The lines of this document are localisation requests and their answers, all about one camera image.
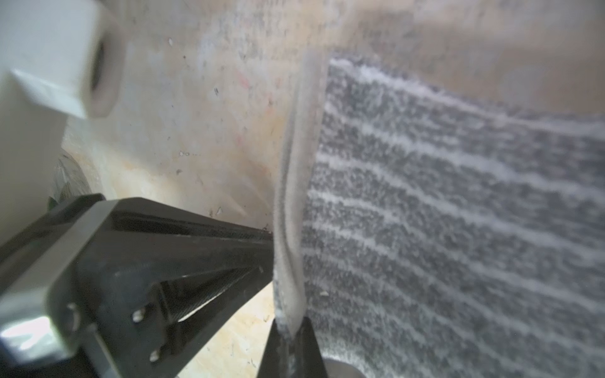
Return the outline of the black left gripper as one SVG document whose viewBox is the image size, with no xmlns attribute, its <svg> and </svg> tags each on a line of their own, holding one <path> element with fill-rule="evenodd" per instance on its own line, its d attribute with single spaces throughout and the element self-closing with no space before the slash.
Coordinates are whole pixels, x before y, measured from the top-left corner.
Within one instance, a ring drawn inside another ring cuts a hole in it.
<svg viewBox="0 0 605 378">
<path fill-rule="evenodd" d="M 1 246 L 1 375 L 121 377 L 77 280 L 76 264 L 117 201 L 56 206 Z"/>
</svg>

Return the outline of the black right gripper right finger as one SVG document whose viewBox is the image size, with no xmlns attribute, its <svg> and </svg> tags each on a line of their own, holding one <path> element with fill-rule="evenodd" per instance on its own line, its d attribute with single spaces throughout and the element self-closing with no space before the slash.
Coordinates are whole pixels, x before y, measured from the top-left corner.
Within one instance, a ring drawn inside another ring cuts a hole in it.
<svg viewBox="0 0 605 378">
<path fill-rule="evenodd" d="M 312 322 L 308 317 L 302 320 L 299 331 L 289 345 L 289 376 L 328 378 Z"/>
</svg>

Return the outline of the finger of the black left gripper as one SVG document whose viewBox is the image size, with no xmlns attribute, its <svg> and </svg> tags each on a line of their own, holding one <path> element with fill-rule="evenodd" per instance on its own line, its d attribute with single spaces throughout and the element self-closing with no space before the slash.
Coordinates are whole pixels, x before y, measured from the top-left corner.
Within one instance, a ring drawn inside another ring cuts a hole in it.
<svg viewBox="0 0 605 378">
<path fill-rule="evenodd" d="M 243 269 L 254 284 L 272 279 L 271 234 L 171 206 L 128 198 L 96 203 L 108 209 L 77 260 L 86 293 L 148 293 L 162 282 Z"/>
<path fill-rule="evenodd" d="M 175 377 L 272 280 L 270 264 L 105 266 L 89 283 L 96 377 Z"/>
</svg>

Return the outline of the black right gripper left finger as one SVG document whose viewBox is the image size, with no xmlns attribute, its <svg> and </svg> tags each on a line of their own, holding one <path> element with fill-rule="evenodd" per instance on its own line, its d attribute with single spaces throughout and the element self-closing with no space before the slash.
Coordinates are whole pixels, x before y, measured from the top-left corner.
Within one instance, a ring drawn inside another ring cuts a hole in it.
<svg viewBox="0 0 605 378">
<path fill-rule="evenodd" d="M 274 321 L 258 367 L 257 378 L 287 378 L 291 376 L 289 367 L 291 340 L 280 332 Z"/>
</svg>

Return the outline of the grey striped square dishcloth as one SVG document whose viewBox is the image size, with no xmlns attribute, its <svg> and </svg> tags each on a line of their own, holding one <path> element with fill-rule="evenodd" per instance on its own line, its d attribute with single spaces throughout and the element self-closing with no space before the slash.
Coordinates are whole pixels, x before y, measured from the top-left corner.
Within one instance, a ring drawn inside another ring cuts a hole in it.
<svg viewBox="0 0 605 378">
<path fill-rule="evenodd" d="M 604 375 L 604 117 L 306 54 L 274 208 L 280 333 L 368 377 Z"/>
</svg>

